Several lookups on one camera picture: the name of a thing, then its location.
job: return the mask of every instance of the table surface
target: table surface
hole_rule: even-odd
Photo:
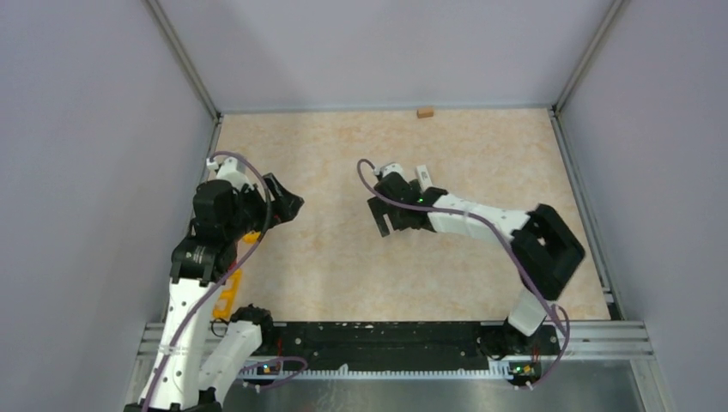
[[[217,144],[306,200],[243,266],[236,304],[279,321],[503,319],[522,284],[495,243],[454,234],[379,235],[355,165],[400,163],[413,179],[503,209],[555,207],[587,250],[545,109],[226,115]],[[249,247],[240,242],[239,252]],[[609,318],[588,253],[561,299],[573,319]]]

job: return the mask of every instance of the purple cable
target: purple cable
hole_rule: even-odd
[[[362,163],[366,163],[369,167],[372,168],[372,170],[376,170],[376,166],[369,159],[359,159],[359,161],[356,162],[356,171],[359,173],[359,179],[361,180],[361,183],[364,185],[364,187],[367,188],[368,191],[371,191],[373,195],[375,195],[376,197],[378,197],[385,203],[389,203],[392,206],[397,206],[398,208],[414,210],[417,212],[426,212],[426,213],[436,212],[436,213],[447,213],[450,215],[466,216],[465,212],[463,212],[462,210],[448,209],[448,208],[434,208],[431,206],[416,206],[413,204],[398,202],[396,200],[390,199],[389,197],[385,197],[384,195],[382,195],[381,193],[376,191],[369,183],[367,183],[367,180],[364,178],[364,172],[361,171]],[[551,321],[554,322],[554,325],[556,326],[556,328],[564,336],[564,344],[561,347],[561,351],[556,356],[556,359],[554,360],[554,363],[551,364],[551,367],[549,368],[549,370],[546,371],[546,373],[541,377],[541,379],[543,379],[544,377],[550,375],[551,370],[554,369],[554,367],[556,366],[556,363],[558,363],[561,360],[561,357],[566,352],[567,345],[568,345],[569,338],[570,338],[570,333],[571,333],[571,326],[568,324],[569,320],[568,320],[568,315],[566,313],[566,310],[564,310],[563,307],[558,306],[556,304],[554,304],[553,306],[549,306],[548,301],[546,299],[544,299],[543,295],[538,291],[536,284],[533,282],[531,277],[528,275],[528,272],[525,271],[525,269],[524,269],[523,265],[521,264],[521,262],[519,261],[519,259],[516,257],[515,254],[513,254],[513,250],[511,249],[511,246],[508,244],[508,241],[506,240],[506,238],[503,236],[501,231],[499,231],[498,228],[495,227],[495,225],[491,221],[489,221],[488,219],[486,219],[480,215],[477,215],[475,213],[468,213],[467,217],[472,217],[473,219],[481,222],[488,229],[490,229],[491,232],[493,232],[493,235],[495,235],[495,237],[498,239],[498,242],[500,243],[500,245],[503,246],[503,249],[506,251],[508,256],[511,258],[511,260],[513,261],[513,264],[516,265],[516,269],[518,270],[521,279],[523,279],[523,282],[526,284],[528,289],[534,294],[534,296],[536,296],[538,303],[541,304],[544,311],[546,311],[546,313],[549,315],[549,318],[551,319]],[[567,323],[566,327],[564,327],[564,325],[561,323],[561,320],[559,319],[559,316],[556,313],[556,307],[560,308],[561,312],[564,314],[564,322]]]
[[[215,158],[216,156],[228,156],[228,157],[234,157],[242,164],[246,165],[248,169],[252,172],[252,174],[255,175],[255,177],[260,180],[260,184],[263,187],[263,190],[266,193],[266,198],[270,199],[270,191],[268,190],[268,185],[265,184],[265,181],[263,180],[263,176],[260,174],[260,172],[252,165],[249,161],[247,161],[243,156],[237,153],[228,152],[228,151],[219,151],[214,152],[210,159]],[[182,319],[182,323],[179,324],[179,328],[174,332],[174,335],[172,335],[172,339],[169,341],[169,347],[174,348],[175,345],[177,345],[177,341],[179,340],[179,337],[182,336],[182,332],[185,330],[185,327],[187,324],[190,323],[192,320],[192,316],[197,313],[197,311],[200,309],[200,307],[204,304],[206,300],[212,296],[217,289],[222,286],[225,281],[233,274],[237,269],[240,268],[240,266],[243,265],[243,263],[248,260],[248,258],[252,255],[252,253],[258,249],[258,246],[260,245],[260,241],[263,239],[263,236],[260,236],[258,240],[252,244],[251,248],[248,249],[245,255],[240,258],[238,263],[236,263],[230,270],[227,271],[227,273],[220,278],[219,281],[217,281],[214,285],[212,285],[212,288],[208,289],[208,291],[203,295],[200,300],[195,302],[195,304],[192,306],[190,311],[187,313],[184,319]],[[149,383],[149,390],[147,391],[147,396],[144,398],[144,403],[142,404],[142,412],[149,412],[149,404],[152,402],[152,395],[155,393],[155,389],[157,385],[159,384],[159,380],[161,378],[161,371],[164,370],[165,367],[167,367],[167,363],[169,362],[169,354],[164,354],[161,357],[159,366],[155,369],[152,376],[152,381]]]
[[[244,367],[244,368],[240,369],[240,373],[251,371],[251,370],[259,368],[259,367],[264,367],[265,365],[268,365],[270,363],[278,363],[278,362],[281,362],[281,370],[282,370],[283,369],[282,363],[285,361],[299,362],[301,364],[301,368],[299,370],[297,370],[296,372],[291,373],[291,375],[287,376],[286,378],[283,378],[281,380],[276,380],[272,384],[260,387],[261,392],[267,391],[269,389],[275,389],[278,386],[287,384],[291,379],[293,379],[296,376],[303,373],[308,368],[308,362],[306,361],[306,359],[301,358],[300,356],[278,356],[277,358],[273,358],[273,359],[267,360],[265,362],[258,362],[253,365],[250,365],[248,367]]]

